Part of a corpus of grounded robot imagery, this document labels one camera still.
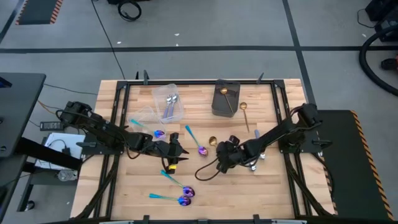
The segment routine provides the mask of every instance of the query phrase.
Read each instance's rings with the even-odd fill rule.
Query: black rubber mat
[[[57,20],[63,0],[26,0],[17,25],[53,24]]]
[[[392,220],[386,193],[354,111],[320,110],[318,132],[333,144],[323,151],[335,183],[334,206],[341,218]]]

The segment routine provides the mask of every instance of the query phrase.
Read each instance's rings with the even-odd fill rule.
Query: wooden table
[[[284,81],[290,107],[304,103],[300,80]],[[101,82],[95,106],[95,113],[108,120],[111,117],[116,82]],[[155,109],[151,95],[153,88],[154,86],[132,86],[127,115],[143,106]],[[215,159],[215,148],[208,143],[210,136],[216,136],[220,142],[233,134],[243,142],[254,138],[255,129],[264,134],[277,124],[271,88],[264,85],[241,85],[239,100],[248,104],[246,113],[250,133],[246,129],[242,110],[238,110],[233,118],[223,118],[211,113],[214,85],[180,85],[178,92],[184,105],[184,118],[179,122],[166,124],[165,127],[169,134],[180,133],[181,145],[190,152],[187,156],[189,160],[177,165],[173,177],[195,189],[196,196],[192,204],[182,207],[173,201],[149,199],[150,193],[179,197],[182,189],[161,176],[162,165],[159,158],[140,156],[132,161],[123,154],[119,163],[112,220],[142,220],[143,215],[150,215],[151,220],[252,219],[253,214],[259,214],[260,218],[293,218],[284,159],[276,143],[266,149],[266,159],[259,160],[255,172],[246,167],[235,167],[227,174],[219,174],[207,182],[200,182],[194,177],[198,168]],[[123,95],[122,93],[116,124],[120,120]],[[200,144],[209,150],[207,158],[198,155],[194,140],[185,130],[187,124]],[[323,166],[309,154],[302,154],[301,159],[308,188],[326,210],[334,213]],[[71,217],[83,210],[98,188],[102,161],[103,156],[94,156],[81,168]],[[216,172],[215,165],[216,163],[202,170],[200,177],[213,175]],[[300,211],[304,213],[302,196],[298,187],[296,189]],[[108,193],[105,192],[101,215],[104,215],[107,199]]]

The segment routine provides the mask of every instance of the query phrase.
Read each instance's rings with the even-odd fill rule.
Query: floor
[[[140,2],[143,13],[136,22],[122,20],[117,7],[106,0],[94,4],[126,79],[144,69],[151,79],[257,78],[264,72],[264,78],[301,78],[307,99],[320,109],[355,110],[392,212],[398,216],[394,175],[398,170],[398,99],[371,82],[358,63],[359,46],[374,30],[360,26],[356,12],[369,1],[151,0]],[[48,84],[92,93],[98,91],[101,80],[123,79],[90,0],[63,0],[55,24],[17,26],[13,11],[19,12],[22,3],[0,0],[1,72],[44,73]],[[361,20],[369,22],[365,13]],[[389,44],[377,40],[373,45]],[[395,52],[375,50],[368,53],[368,62],[380,77],[398,86],[396,72],[379,68],[379,62],[388,57],[395,57]],[[96,101],[93,95],[47,86],[39,99],[59,108],[67,101],[94,107]],[[38,124],[56,117],[37,105],[30,120]],[[24,132],[37,142],[46,135],[30,123]],[[24,181],[19,181],[3,223],[69,217],[72,186],[35,186],[31,199],[36,208],[15,212],[12,208],[17,206]]]

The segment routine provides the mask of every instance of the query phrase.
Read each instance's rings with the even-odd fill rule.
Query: yellow and black warning tape
[[[21,12],[19,13],[18,19],[17,19],[17,21],[15,21],[15,25],[19,25],[19,19],[21,18],[21,15],[22,15],[22,13],[23,13],[24,10],[25,10],[25,7],[26,7],[26,4],[27,4],[28,1],[29,1],[29,0],[26,0],[26,1],[24,2],[24,5],[22,6]]]
[[[320,158],[323,162],[325,162],[325,158],[323,158],[323,156],[320,156],[319,158]],[[326,169],[325,166],[323,167],[323,171],[325,172],[326,182],[327,182],[327,184],[328,184],[329,193],[330,193],[330,195],[331,195],[332,186],[331,186],[330,175],[329,175],[328,170]],[[332,204],[333,204],[333,208],[335,209],[335,215],[338,215],[337,206],[336,206],[335,201],[333,200],[333,197],[331,198],[331,202],[332,202]]]
[[[386,193],[384,192],[384,189],[383,189],[383,187],[381,185],[381,180],[380,180],[379,174],[377,173],[376,165],[374,165],[374,161],[373,161],[373,157],[372,157],[371,151],[369,150],[368,143],[366,142],[365,135],[363,134],[363,130],[362,130],[362,127],[361,127],[361,123],[359,122],[358,115],[356,114],[355,111],[351,111],[351,112],[352,112],[352,114],[354,116],[356,127],[358,128],[358,131],[359,131],[359,135],[361,136],[361,140],[362,140],[363,147],[365,149],[365,153],[368,156],[368,161],[369,161],[369,164],[370,164],[371,169],[373,171],[373,176],[375,178],[377,186],[379,187],[381,200],[383,201],[384,207],[387,210],[388,217],[391,220],[394,220],[394,216],[392,215],[390,205],[388,204]]]
[[[57,3],[55,3],[54,10],[52,11],[51,19],[50,19],[50,24],[54,24],[55,21],[57,20],[58,14],[60,13],[61,6],[62,6],[63,0],[58,0]]]

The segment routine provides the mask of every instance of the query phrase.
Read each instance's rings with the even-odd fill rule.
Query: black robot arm
[[[170,135],[170,142],[152,141],[152,136],[146,133],[128,132],[126,127],[119,127],[103,119],[99,114],[92,112],[89,105],[80,102],[68,102],[64,110],[56,112],[59,120],[66,126],[84,129],[96,137],[96,140],[112,149],[123,151],[127,148],[130,151],[148,156],[165,158],[170,164],[186,158],[179,158],[185,151],[178,142],[178,133]]]
[[[292,115],[295,113],[298,115],[297,123],[292,121]],[[256,161],[267,146],[281,138],[291,146],[299,146],[305,141],[303,133],[321,124],[317,115],[317,106],[303,104],[294,108],[286,119],[258,139],[250,139],[239,144],[239,139],[231,136],[229,141],[221,142],[217,147],[219,162],[217,169],[225,174],[229,168],[234,168],[236,165],[245,166]]]

